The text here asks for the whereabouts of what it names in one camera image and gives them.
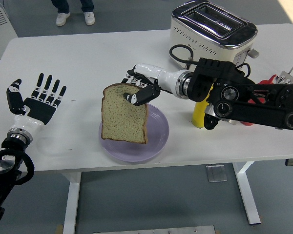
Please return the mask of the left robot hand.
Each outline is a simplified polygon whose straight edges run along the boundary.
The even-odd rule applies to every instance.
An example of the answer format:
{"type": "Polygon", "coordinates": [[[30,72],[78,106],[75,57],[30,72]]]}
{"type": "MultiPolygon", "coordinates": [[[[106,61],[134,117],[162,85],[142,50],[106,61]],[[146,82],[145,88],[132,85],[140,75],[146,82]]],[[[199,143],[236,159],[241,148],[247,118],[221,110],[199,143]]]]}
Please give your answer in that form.
{"type": "Polygon", "coordinates": [[[23,99],[20,93],[21,79],[14,81],[6,91],[10,112],[15,114],[14,128],[32,131],[45,126],[53,117],[66,92],[66,86],[58,91],[60,81],[51,87],[52,76],[43,81],[41,73],[31,96],[23,99]]]}

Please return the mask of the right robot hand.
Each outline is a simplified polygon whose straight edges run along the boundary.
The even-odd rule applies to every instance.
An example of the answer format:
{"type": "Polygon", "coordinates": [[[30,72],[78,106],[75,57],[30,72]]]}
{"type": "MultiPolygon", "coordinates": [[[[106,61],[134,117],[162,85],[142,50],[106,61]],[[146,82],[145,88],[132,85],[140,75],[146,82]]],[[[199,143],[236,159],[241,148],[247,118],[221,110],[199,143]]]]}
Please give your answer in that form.
{"type": "Polygon", "coordinates": [[[157,98],[161,91],[173,94],[177,98],[188,99],[183,86],[191,75],[192,72],[185,69],[169,72],[154,65],[139,63],[127,71],[122,82],[136,85],[140,89],[134,94],[124,93],[123,97],[135,106],[157,98]]]}

